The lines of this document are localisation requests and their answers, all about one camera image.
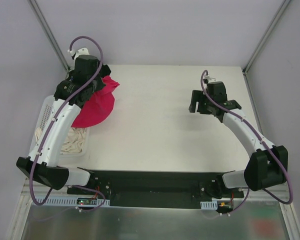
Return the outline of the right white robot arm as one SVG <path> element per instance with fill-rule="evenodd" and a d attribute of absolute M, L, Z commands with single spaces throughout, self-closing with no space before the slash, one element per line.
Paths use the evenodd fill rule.
<path fill-rule="evenodd" d="M 213 115 L 228 127 L 246 150 L 249 160 L 244 170 L 221 175 L 215 184 L 215 192 L 227 197 L 233 188 L 249 188 L 259 191 L 283 184 L 288 169 L 288 151 L 266 139 L 246 119 L 236 100 L 229 100 L 223 82 L 210 82 L 205 90 L 193 90 L 189 112 Z"/>

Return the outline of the pink t shirt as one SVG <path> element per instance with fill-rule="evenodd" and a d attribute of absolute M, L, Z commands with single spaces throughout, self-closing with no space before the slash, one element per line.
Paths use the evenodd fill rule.
<path fill-rule="evenodd" d="M 72 123 L 72 128 L 89 128 L 103 122 L 115 106 L 114 90 L 120 85 L 109 75 L 102 78 L 105 87 L 96 91 L 84 104 L 79 115 Z"/>

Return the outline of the right aluminium frame post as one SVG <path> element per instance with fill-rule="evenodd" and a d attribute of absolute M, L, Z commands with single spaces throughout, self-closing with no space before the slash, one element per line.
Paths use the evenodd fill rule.
<path fill-rule="evenodd" d="M 270 39 L 273 31 L 276 29 L 277 25 L 279 24 L 281 18 L 283 17 L 284 13 L 292 3 L 292 0 L 283 0 L 280 4 L 279 8 L 275 12 L 273 18 L 271 19 L 269 25 L 267 26 L 265 32 L 263 33 L 261 39 L 257 43 L 252 55 L 250 56 L 247 64 L 242 69 L 243 75 L 246 76 L 249 70 L 251 69 L 252 65 L 256 61 L 257 57 L 262 52 L 263 48 L 265 47 L 267 41 Z"/>

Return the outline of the white plastic laundry basket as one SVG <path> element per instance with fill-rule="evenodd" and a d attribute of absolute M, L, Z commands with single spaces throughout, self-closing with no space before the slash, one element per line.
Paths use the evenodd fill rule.
<path fill-rule="evenodd" d="M 55 101 L 55 98 L 52 95 L 45 98 L 45 100 L 43 101 L 40 113 L 39 113 L 39 117 L 38 117 L 36 126 L 35 126 L 35 131 L 34 131 L 31 146 L 30 146 L 31 149 L 34 149 L 36 146 L 39 145 L 39 140 L 40 140 L 40 137 L 44 135 L 45 127 L 47 127 L 49 125 L 51 118 L 55 115 L 55 112 L 59 109 L 59 107 L 61 105 L 62 105 L 62 102 L 60 100 Z M 66 128 L 67 132 L 65 132 L 65 131 L 61 132 L 62 140 L 65 141 L 70 128 L 72 128 L 72 127 L 70 126 L 70 127 Z M 89 128 L 87 128 L 87 129 L 88 129 L 88 137 L 87 137 L 83 152 L 76 153 L 76 154 L 61 154 L 61 148 L 63 145 L 62 144 L 61 148 L 60 148 L 60 152 L 59 152 L 59 155 L 61 158 L 78 158 L 78 157 L 83 156 L 86 153 L 86 151 L 88 149 L 88 140 L 89 140 L 89 134 L 90 134 L 90 129 Z"/>

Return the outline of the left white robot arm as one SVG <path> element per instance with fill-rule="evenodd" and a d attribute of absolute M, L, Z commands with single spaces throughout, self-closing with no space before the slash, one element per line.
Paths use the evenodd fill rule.
<path fill-rule="evenodd" d="M 61 167 L 59 159 L 73 122 L 92 95 L 105 87 L 102 78 L 109 72 L 95 56 L 83 54 L 75 59 L 74 70 L 56 87 L 51 113 L 37 144 L 27 157 L 19 157 L 16 162 L 28 178 L 54 190 L 78 185 L 86 195 L 95 191 L 90 171 Z"/>

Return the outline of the aluminium frame post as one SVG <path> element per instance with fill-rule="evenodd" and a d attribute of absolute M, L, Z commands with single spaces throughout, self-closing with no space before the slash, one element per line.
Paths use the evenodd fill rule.
<path fill-rule="evenodd" d="M 27 0 L 30 8 L 32 9 L 38 23 L 40 24 L 50 46 L 52 47 L 53 51 L 55 52 L 59 62 L 61 63 L 64 70 L 68 73 L 70 70 L 70 66 L 62 53 L 62 50 L 50 28 L 49 23 L 47 22 L 43 11 L 41 10 L 37 0 Z"/>
<path fill-rule="evenodd" d="M 265 32 L 263 33 L 261 39 L 257 43 L 252 55 L 250 56 L 247 64 L 242 69 L 243 75 L 246 76 L 249 70 L 251 69 L 252 65 L 256 61 L 257 57 L 262 52 L 263 48 L 265 47 L 267 41 L 270 39 L 273 31 L 276 29 L 277 25 L 279 24 L 281 18 L 283 17 L 284 13 L 292 3 L 292 0 L 283 0 L 280 4 L 279 8 L 275 12 L 273 18 L 271 19 L 269 25 L 267 26 Z"/>

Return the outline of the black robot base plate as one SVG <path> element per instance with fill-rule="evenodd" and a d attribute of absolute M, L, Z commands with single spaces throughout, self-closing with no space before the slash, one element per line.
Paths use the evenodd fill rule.
<path fill-rule="evenodd" d="M 112 207 L 199 209 L 213 199 L 242 199 L 226 189 L 219 172 L 94 170 L 89 189 L 99 190 Z"/>

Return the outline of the left aluminium frame post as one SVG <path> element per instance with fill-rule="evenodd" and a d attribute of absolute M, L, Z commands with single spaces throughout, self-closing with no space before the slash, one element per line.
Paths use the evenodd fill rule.
<path fill-rule="evenodd" d="M 37 0 L 27 0 L 30 8 L 32 9 L 38 23 L 40 24 L 50 46 L 52 47 L 53 51 L 55 52 L 59 62 L 61 63 L 64 70 L 68 73 L 70 70 L 70 66 L 62 53 L 62 50 L 50 28 L 49 23 L 47 22 L 43 11 L 41 10 Z"/>

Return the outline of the cream t shirt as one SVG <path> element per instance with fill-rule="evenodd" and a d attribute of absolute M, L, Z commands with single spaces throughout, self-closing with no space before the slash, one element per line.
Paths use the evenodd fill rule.
<path fill-rule="evenodd" d="M 71 127 L 62 144 L 61 154 L 81 154 L 88 139 L 88 128 Z"/>

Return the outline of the black folded t shirt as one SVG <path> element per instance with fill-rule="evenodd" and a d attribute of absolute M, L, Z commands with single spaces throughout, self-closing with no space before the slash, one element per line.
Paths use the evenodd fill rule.
<path fill-rule="evenodd" d="M 74 76 L 74 70 L 71 70 L 71 71 L 69 72 L 69 74 L 68 74 L 68 79 L 69 79 L 70 81 L 72 81 L 72 80 L 73 80 L 73 76 Z"/>

